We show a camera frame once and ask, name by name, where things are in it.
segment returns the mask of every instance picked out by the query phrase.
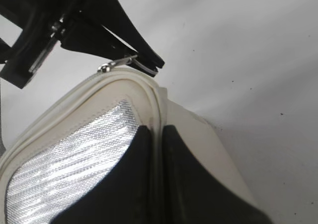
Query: white bag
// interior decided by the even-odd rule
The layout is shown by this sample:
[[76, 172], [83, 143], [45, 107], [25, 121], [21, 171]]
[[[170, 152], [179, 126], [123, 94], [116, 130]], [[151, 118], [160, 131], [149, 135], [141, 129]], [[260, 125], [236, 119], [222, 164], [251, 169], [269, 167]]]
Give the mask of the white bag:
[[0, 160], [0, 224], [49, 223], [116, 164], [140, 125], [159, 145], [175, 125], [201, 164], [236, 195], [255, 201], [212, 127], [132, 69], [97, 73], [34, 122]]

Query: white backdrop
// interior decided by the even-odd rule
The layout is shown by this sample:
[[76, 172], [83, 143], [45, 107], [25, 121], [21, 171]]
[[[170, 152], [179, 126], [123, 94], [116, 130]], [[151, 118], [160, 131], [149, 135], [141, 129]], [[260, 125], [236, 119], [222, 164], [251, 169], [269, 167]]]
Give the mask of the white backdrop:
[[[318, 0], [120, 2], [166, 61], [156, 81], [216, 127], [275, 223], [318, 224]], [[57, 46], [24, 90], [2, 80], [6, 147], [103, 62]]]

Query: white leather trim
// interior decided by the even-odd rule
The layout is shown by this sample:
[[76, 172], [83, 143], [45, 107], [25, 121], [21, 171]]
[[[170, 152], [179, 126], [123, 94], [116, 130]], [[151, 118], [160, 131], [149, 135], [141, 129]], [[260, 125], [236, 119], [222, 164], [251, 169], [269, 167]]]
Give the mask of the white leather trim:
[[5, 223], [7, 184], [14, 172], [46, 147], [68, 136], [120, 100], [131, 104], [140, 125], [147, 125], [158, 142], [165, 125], [164, 90], [148, 76], [131, 69], [116, 69], [90, 77], [65, 95], [23, 133], [0, 160], [0, 224]]

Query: metal zipper pull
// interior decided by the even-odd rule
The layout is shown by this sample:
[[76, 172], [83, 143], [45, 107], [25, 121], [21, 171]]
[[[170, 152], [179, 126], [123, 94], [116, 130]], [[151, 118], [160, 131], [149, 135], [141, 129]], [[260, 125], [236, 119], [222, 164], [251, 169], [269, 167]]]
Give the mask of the metal zipper pull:
[[136, 57], [137, 57], [137, 55], [133, 55], [133, 56], [126, 57], [123, 59], [114, 60], [114, 61], [111, 61], [111, 62], [106, 63], [106, 64], [102, 64], [101, 66], [98, 67], [97, 72], [98, 73], [108, 73], [114, 67], [121, 66], [121, 65], [129, 65], [133, 62], [133, 59], [135, 59]]

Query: silver mesh panel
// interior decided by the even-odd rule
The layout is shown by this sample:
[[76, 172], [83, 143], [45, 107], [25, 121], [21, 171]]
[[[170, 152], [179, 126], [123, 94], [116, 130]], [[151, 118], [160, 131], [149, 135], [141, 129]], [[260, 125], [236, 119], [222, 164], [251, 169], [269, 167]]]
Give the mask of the silver mesh panel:
[[7, 223], [48, 224], [111, 170], [137, 128], [123, 100], [23, 164], [7, 188]]

